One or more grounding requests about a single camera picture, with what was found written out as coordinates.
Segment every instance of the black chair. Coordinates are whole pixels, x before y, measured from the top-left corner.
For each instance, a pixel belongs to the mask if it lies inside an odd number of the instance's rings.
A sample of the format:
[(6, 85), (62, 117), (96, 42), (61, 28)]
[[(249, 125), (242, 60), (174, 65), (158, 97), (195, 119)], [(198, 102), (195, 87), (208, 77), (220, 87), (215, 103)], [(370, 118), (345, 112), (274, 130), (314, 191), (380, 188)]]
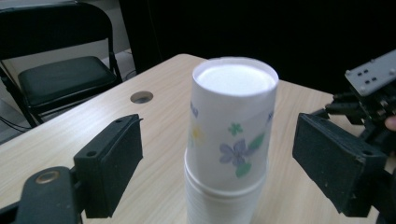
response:
[(3, 9), (0, 32), (1, 61), (107, 40), (109, 68), (97, 57), (78, 57), (22, 71), (19, 82), (4, 66), (0, 69), (3, 83), (32, 127), (36, 121), (43, 123), (43, 117), (122, 82), (113, 52), (112, 24), (98, 7), (61, 3)]

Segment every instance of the dark background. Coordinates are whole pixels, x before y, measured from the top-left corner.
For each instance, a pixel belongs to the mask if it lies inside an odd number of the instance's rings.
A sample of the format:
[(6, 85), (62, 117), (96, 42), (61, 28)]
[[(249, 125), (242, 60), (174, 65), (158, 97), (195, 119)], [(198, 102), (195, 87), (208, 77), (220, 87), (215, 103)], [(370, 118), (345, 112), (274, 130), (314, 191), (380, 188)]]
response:
[(390, 0), (120, 0), (137, 73), (179, 53), (246, 56), (283, 80), (348, 90), (344, 77), (396, 49)]

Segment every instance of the cup rim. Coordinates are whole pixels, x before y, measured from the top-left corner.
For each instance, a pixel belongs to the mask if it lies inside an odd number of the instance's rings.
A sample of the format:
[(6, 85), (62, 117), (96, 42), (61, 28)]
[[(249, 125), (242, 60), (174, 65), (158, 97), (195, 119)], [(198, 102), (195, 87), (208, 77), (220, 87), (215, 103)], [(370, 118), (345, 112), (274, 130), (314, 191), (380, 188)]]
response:
[(262, 91), (256, 91), (254, 93), (238, 95), (240, 97), (255, 96), (255, 95), (263, 94), (264, 92), (273, 91), (277, 87), (277, 84), (279, 82), (279, 76), (278, 76), (276, 70), (273, 67), (271, 67), (269, 64), (259, 61), (257, 59), (253, 59), (253, 58), (229, 57), (229, 56), (208, 59), (208, 60), (198, 64), (192, 71), (192, 79), (200, 88), (203, 88), (206, 91), (215, 92), (216, 94), (233, 96), (230, 93), (217, 92), (217, 91), (210, 90), (209, 88), (206, 88), (198, 81), (198, 76), (200, 76), (206, 69), (212, 68), (214, 66), (221, 66), (221, 65), (226, 65), (226, 64), (244, 65), (244, 66), (247, 66), (250, 68), (258, 69), (258, 70), (263, 71), (266, 74), (268, 74), (271, 77), (271, 79), (275, 82), (275, 84), (269, 89), (262, 90)]

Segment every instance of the paper cup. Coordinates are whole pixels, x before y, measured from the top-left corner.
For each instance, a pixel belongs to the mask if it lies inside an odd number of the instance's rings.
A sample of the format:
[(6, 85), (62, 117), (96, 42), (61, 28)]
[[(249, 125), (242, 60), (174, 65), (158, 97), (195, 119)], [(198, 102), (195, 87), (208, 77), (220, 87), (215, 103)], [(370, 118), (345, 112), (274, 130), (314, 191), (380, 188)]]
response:
[(249, 223), (262, 192), (264, 180), (250, 192), (218, 195), (198, 185), (185, 170), (187, 219), (190, 224)]
[(189, 221), (249, 223), (266, 175), (277, 73), (257, 60), (227, 57), (201, 63), (192, 77)]

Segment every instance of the table surface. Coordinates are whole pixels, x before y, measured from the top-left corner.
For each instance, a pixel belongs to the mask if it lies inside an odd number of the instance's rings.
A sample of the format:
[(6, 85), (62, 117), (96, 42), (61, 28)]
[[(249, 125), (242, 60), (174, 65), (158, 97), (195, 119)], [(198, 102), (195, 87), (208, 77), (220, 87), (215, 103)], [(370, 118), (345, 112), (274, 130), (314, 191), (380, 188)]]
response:
[[(73, 167), (73, 156), (111, 121), (139, 114), (144, 159), (113, 218), (85, 219), (84, 223), (186, 223), (183, 156), (191, 72), (203, 60), (177, 55), (0, 146), (0, 207), (19, 200), (30, 175), (52, 166)], [(150, 91), (154, 98), (134, 104), (130, 97), (138, 91)], [(331, 101), (328, 93), (279, 82), (270, 168), (252, 223), (375, 223), (374, 208), (367, 218), (339, 215), (291, 156), (298, 114), (311, 113)], [(351, 133), (361, 131), (342, 116), (332, 121)]]

